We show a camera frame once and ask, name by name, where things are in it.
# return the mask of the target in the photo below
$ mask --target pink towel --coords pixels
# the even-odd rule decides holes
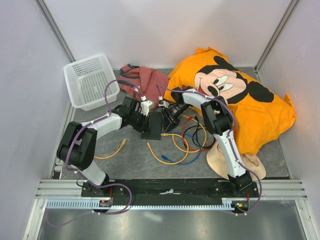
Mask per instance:
[[[132,66],[130,64],[125,65],[120,69],[119,79],[127,80],[140,87],[147,100],[153,101],[154,106],[158,106],[159,92],[157,84],[164,87],[168,86],[170,78],[159,70],[145,67],[145,66]],[[125,90],[130,96],[141,101],[140,94],[135,91],[135,86],[129,85],[126,82],[119,82],[120,88]],[[160,88],[161,96],[165,94],[165,90]]]

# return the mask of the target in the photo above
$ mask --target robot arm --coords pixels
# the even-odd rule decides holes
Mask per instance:
[[[95,161],[93,161],[97,139],[127,125],[131,125],[136,131],[141,132],[142,137],[146,135],[149,137],[154,134],[160,136],[161,128],[159,129],[159,133],[157,133],[157,129],[154,130],[154,128],[150,128],[148,124],[150,117],[153,117],[154,115],[159,116],[159,114],[161,115],[160,112],[149,113],[153,106],[153,102],[151,101],[138,103],[135,99],[125,97],[123,103],[113,109],[111,115],[106,118],[99,117],[90,122],[83,123],[77,123],[75,121],[70,122],[59,144],[56,153],[57,157],[66,162],[68,151],[76,134],[83,126],[92,123],[92,125],[88,126],[77,139],[78,141],[81,140],[81,142],[76,142],[72,148],[68,165],[75,168],[75,170],[78,170],[92,183],[99,186],[106,184],[109,176],[97,166]]]
[[[215,97],[218,101],[208,99],[195,89],[187,87],[177,88],[184,93],[172,93],[171,96],[176,104],[170,109],[162,111],[164,115],[163,126],[166,131],[172,130],[179,124],[178,116],[190,106],[201,109],[206,130],[213,134],[223,152],[227,168],[228,177],[237,191],[240,191],[252,183],[250,173],[240,164],[243,164],[238,151],[234,132],[232,130],[233,119],[227,109],[220,103],[226,104],[223,97]]]
[[[68,164],[78,169],[82,175],[96,185],[108,183],[109,176],[104,173],[93,161],[96,140],[100,137],[121,129],[127,125],[141,132],[141,138],[160,140],[161,132],[168,132],[179,124],[178,116],[188,107],[195,106],[202,110],[204,125],[207,131],[218,141],[228,167],[228,177],[237,191],[252,183],[251,176],[240,166],[242,160],[237,149],[232,129],[232,117],[218,102],[194,94],[195,89],[190,87],[184,93],[172,93],[176,104],[171,108],[163,107],[161,112],[150,111],[153,102],[144,101],[138,106],[138,101],[125,97],[122,105],[118,105],[112,114],[86,128],[79,136],[81,143],[75,144],[71,150]],[[70,122],[62,137],[57,150],[57,157],[66,161],[71,142],[77,132],[90,122]]]

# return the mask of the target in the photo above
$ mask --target white wall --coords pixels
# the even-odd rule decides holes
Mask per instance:
[[[0,8],[0,239],[22,239],[70,100],[67,58],[33,0]]]
[[[259,72],[283,97],[289,93],[296,122],[280,136],[291,175],[301,179],[318,225],[320,169],[320,2],[300,1]]]
[[[254,66],[290,0],[45,0],[77,60],[172,68],[198,47]]]

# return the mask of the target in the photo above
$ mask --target mickey mouse pillow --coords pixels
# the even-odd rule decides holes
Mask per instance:
[[[234,68],[218,51],[198,48],[169,75],[168,88],[191,86],[208,96],[222,96],[237,120],[234,131],[240,154],[255,155],[295,122],[288,94],[283,99],[254,78]],[[169,91],[164,98],[173,101]]]

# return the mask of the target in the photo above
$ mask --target white plastic basket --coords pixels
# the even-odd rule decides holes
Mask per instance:
[[[90,56],[72,62],[64,67],[64,77],[73,107],[89,111],[105,102],[105,88],[116,79],[107,57],[104,54]],[[110,84],[106,94],[108,103],[117,100],[117,82]]]

